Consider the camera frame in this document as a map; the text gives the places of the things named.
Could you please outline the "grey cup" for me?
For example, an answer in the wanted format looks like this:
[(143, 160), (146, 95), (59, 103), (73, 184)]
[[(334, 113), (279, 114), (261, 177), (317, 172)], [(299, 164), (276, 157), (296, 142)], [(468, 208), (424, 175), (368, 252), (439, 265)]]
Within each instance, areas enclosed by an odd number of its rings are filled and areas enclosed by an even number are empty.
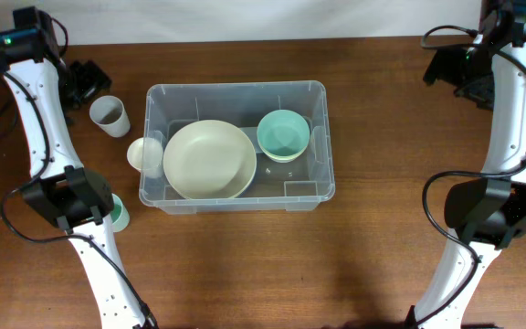
[(91, 120), (113, 138), (123, 137), (131, 123), (123, 102), (115, 96), (101, 96), (89, 108)]

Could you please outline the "cream cup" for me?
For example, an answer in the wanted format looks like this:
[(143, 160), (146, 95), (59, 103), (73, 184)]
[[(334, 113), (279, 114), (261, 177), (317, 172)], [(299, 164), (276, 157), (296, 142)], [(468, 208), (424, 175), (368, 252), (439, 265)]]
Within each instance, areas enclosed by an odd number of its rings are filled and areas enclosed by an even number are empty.
[(151, 137), (142, 137), (130, 144), (127, 160), (134, 169), (149, 178), (161, 178), (163, 171), (162, 143)]

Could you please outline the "beige plate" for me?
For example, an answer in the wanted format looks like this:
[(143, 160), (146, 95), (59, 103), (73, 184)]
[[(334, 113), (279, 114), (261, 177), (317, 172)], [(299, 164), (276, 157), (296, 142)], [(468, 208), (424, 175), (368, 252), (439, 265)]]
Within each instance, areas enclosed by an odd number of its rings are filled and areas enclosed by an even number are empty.
[(217, 120), (193, 122), (170, 139), (163, 171), (171, 187), (186, 199), (235, 198), (252, 183), (255, 147), (235, 125)]

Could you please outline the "green bowl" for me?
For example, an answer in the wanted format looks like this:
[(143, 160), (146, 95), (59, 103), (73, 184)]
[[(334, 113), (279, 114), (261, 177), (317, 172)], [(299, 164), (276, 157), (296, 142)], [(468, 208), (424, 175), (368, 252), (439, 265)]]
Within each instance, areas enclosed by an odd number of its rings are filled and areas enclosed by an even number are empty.
[(303, 154), (310, 142), (310, 127), (304, 117), (294, 111), (275, 110), (259, 122), (257, 137), (264, 154)]

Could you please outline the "white bowl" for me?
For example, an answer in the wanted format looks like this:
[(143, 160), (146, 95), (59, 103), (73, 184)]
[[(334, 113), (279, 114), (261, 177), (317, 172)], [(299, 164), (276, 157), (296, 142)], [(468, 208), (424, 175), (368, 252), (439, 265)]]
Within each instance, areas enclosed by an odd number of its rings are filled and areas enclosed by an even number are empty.
[(303, 154), (294, 154), (290, 156), (278, 156), (274, 154), (265, 154), (267, 158), (269, 158), (271, 161), (279, 163), (279, 164), (286, 164), (295, 161), (296, 159), (300, 158)]

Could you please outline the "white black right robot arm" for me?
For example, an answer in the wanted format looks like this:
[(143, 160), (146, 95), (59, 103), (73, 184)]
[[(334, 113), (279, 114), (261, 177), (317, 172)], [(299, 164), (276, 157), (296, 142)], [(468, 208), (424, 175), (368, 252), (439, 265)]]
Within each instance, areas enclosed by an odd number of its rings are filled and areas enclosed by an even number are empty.
[(436, 223), (447, 244), (408, 328), (459, 328), (491, 262), (526, 234), (526, 0), (483, 2), (468, 34), (467, 43), (434, 46), (424, 80), (491, 110), (489, 150), (447, 194)]

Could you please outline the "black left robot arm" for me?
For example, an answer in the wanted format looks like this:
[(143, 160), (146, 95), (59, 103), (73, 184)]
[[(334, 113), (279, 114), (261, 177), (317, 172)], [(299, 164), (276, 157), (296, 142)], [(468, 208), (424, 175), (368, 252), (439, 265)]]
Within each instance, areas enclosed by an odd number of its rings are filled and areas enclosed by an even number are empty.
[(134, 289), (115, 243), (109, 182), (84, 167), (70, 140), (66, 112), (107, 90), (111, 80), (96, 63), (64, 61), (59, 22), (34, 6), (13, 12), (0, 32), (0, 76), (13, 94), (29, 151), (30, 178), (3, 199), (21, 196), (52, 227), (56, 242), (78, 253), (104, 328), (155, 328), (149, 306)]

